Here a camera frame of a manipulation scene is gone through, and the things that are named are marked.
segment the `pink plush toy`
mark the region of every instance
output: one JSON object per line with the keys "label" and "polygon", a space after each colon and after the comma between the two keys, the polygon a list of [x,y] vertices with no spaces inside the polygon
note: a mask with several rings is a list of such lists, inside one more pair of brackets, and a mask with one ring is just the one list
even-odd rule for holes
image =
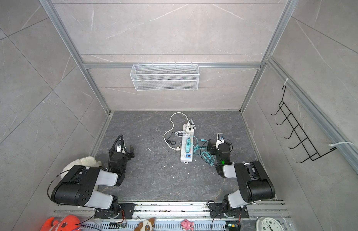
{"label": "pink plush toy", "polygon": [[193,231],[195,224],[193,222],[188,221],[187,219],[184,219],[184,221],[181,222],[183,230],[191,230]]}

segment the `alarm clock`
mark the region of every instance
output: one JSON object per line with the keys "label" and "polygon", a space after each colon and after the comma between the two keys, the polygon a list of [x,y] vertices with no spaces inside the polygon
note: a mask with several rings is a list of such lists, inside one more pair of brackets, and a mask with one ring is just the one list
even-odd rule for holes
{"label": "alarm clock", "polygon": [[271,217],[261,217],[256,221],[256,231],[283,231],[282,225]]}

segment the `stuffed animal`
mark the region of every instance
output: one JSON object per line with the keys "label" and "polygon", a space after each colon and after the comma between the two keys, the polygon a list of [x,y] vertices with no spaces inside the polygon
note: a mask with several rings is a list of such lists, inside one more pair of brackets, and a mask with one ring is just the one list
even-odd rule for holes
{"label": "stuffed animal", "polygon": [[[70,164],[66,165],[66,167],[62,170],[63,172],[66,170],[71,169],[74,165],[84,165],[87,167],[99,167],[102,165],[102,163],[100,161],[96,161],[94,159],[94,157],[92,156],[87,156],[78,160],[74,160],[73,162],[71,162]],[[61,179],[64,178],[64,176],[66,176],[66,173],[62,173],[61,174]]]}
{"label": "stuffed animal", "polygon": [[155,225],[154,218],[144,220],[138,224],[138,226],[134,229],[134,231],[152,231],[154,225]]}
{"label": "stuffed animal", "polygon": [[195,224],[193,222],[188,221],[187,219],[184,219],[184,221],[181,222],[183,230],[191,230],[193,231],[195,228]]}
{"label": "stuffed animal", "polygon": [[68,215],[61,221],[51,217],[46,220],[40,231],[74,231],[80,228],[80,225],[76,224],[80,224],[80,220],[74,215]]}

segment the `white plush toy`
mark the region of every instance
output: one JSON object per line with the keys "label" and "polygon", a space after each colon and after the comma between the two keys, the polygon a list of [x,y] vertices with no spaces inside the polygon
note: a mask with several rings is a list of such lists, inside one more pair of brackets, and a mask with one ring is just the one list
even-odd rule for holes
{"label": "white plush toy", "polygon": [[[99,167],[102,165],[102,163],[100,161],[96,161],[94,159],[94,157],[91,156],[87,156],[78,160],[74,160],[73,162],[71,162],[70,164],[66,165],[66,167],[62,170],[63,172],[66,170],[71,169],[74,165],[84,165],[87,167]],[[64,178],[64,176],[66,176],[66,173],[62,173],[61,174],[61,179]]]}

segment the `white power strip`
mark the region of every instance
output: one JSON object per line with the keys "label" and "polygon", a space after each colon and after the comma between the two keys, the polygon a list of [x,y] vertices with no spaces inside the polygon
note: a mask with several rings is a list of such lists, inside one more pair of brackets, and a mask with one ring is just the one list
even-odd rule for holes
{"label": "white power strip", "polygon": [[[195,130],[192,124],[185,123],[183,125],[183,131],[185,131],[188,135],[183,136],[182,138],[180,161],[184,162],[185,164],[188,164],[189,162],[193,161],[193,136],[195,134]],[[189,143],[189,152],[187,152],[187,143]]]}

